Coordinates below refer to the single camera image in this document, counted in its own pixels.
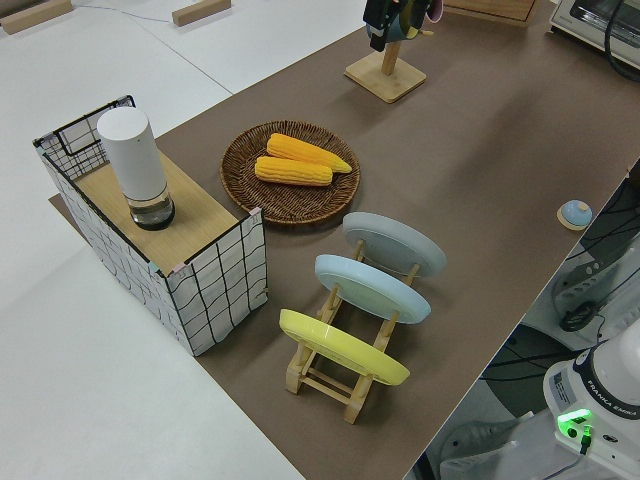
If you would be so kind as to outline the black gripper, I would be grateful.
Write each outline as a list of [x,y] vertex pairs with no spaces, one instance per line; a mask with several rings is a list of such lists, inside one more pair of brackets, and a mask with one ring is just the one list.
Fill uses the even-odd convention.
[[363,21],[370,26],[370,47],[383,51],[387,43],[389,27],[396,15],[400,2],[396,0],[367,0],[363,13]]

